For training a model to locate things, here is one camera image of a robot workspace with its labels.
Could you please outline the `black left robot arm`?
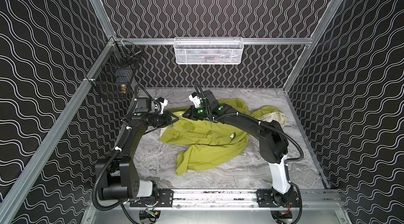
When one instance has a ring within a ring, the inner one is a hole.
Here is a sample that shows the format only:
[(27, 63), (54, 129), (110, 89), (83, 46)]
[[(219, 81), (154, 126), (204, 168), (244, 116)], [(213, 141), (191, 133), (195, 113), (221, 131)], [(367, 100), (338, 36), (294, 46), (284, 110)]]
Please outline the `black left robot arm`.
[(133, 102), (123, 118), (124, 133), (111, 154), (95, 164), (96, 181), (92, 189), (92, 203), (100, 211), (109, 211), (136, 200), (140, 200), (146, 207), (154, 207), (160, 201), (156, 183), (140, 179), (133, 156), (141, 138), (150, 132), (149, 127), (164, 128), (179, 118), (165, 111), (168, 101), (162, 97), (134, 98)]

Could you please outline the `lime green printed jacket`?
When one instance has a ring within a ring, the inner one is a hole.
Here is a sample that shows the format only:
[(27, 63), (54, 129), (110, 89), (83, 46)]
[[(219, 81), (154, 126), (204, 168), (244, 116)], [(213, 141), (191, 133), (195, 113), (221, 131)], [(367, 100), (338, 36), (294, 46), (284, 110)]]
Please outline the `lime green printed jacket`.
[(192, 121), (182, 117), (186, 107), (173, 112), (179, 121), (165, 127), (160, 134), (160, 142), (169, 145), (187, 146), (176, 160), (176, 174), (187, 171), (205, 171), (216, 168), (239, 156), (247, 147), (250, 135), (222, 123)]

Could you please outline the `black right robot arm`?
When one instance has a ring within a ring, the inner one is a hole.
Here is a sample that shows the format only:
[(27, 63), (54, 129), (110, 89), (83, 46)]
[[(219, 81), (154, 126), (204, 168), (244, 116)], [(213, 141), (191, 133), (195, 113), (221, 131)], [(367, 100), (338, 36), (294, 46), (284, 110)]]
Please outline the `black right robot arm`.
[(185, 118), (234, 126), (258, 140), (259, 153), (269, 163), (275, 193), (285, 196), (297, 188), (290, 181), (288, 164), (303, 160), (304, 152), (294, 139), (284, 133), (279, 122), (255, 119), (220, 103), (210, 90), (196, 91), (189, 96), (189, 100), (193, 104), (184, 113)]

